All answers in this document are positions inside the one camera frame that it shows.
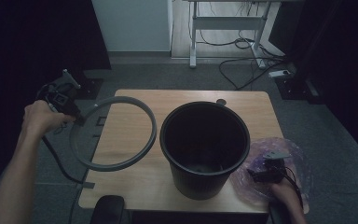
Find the table leg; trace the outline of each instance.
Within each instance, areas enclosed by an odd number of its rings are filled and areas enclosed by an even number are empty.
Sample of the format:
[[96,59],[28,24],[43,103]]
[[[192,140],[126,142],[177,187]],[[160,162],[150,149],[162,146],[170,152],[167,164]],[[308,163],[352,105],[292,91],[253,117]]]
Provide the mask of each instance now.
[[191,46],[190,46],[190,68],[195,68],[197,66],[197,54],[196,54],[196,25],[194,20],[197,19],[197,2],[194,2],[193,6],[193,19],[192,19],[192,28],[191,28]]
[[266,64],[261,59],[264,57],[264,54],[263,54],[262,50],[260,49],[259,45],[260,45],[261,35],[263,34],[264,27],[266,26],[267,18],[269,16],[269,8],[270,7],[271,7],[271,2],[267,2],[266,8],[264,10],[264,14],[261,18],[262,20],[260,23],[260,27],[257,30],[255,42],[252,44],[252,52],[254,53],[254,56],[256,57],[258,67],[261,69],[265,69]]

